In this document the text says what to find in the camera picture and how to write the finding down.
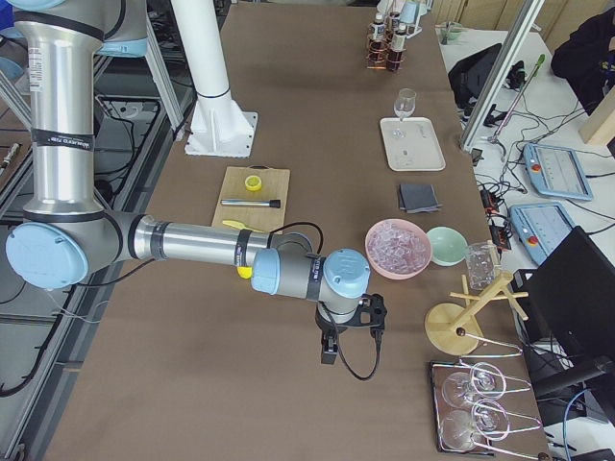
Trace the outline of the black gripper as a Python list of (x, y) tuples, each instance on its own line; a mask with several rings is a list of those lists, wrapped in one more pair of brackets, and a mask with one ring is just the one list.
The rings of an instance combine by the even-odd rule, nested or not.
[(315, 322), (323, 331), (321, 336), (321, 363), (333, 365), (338, 355), (336, 329), (339, 333), (348, 328), (369, 328), (371, 335), (383, 335), (386, 307), (380, 294), (365, 294), (359, 300), (352, 316), (345, 322), (336, 320), (339, 314), (325, 309), (323, 303), (316, 308)]

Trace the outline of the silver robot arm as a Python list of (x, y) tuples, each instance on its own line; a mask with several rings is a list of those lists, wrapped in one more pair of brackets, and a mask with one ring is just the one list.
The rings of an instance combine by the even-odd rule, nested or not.
[(14, 24), (28, 45), (34, 195), (6, 241), (13, 270), (33, 286), (58, 289), (115, 262), (183, 259), (249, 267), (261, 292), (316, 303), (321, 359), (342, 356), (340, 336), (384, 332), (380, 295), (367, 291), (359, 252), (323, 256), (297, 232), (216, 229), (107, 210), (94, 196), (93, 58), (142, 56), (142, 1), (16, 1)]

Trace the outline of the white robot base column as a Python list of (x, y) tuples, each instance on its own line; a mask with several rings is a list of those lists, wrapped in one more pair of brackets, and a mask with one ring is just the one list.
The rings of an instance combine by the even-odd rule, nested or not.
[(247, 158), (258, 115), (243, 111), (232, 96), (213, 3), (175, 0), (172, 8), (197, 96), (185, 152)]

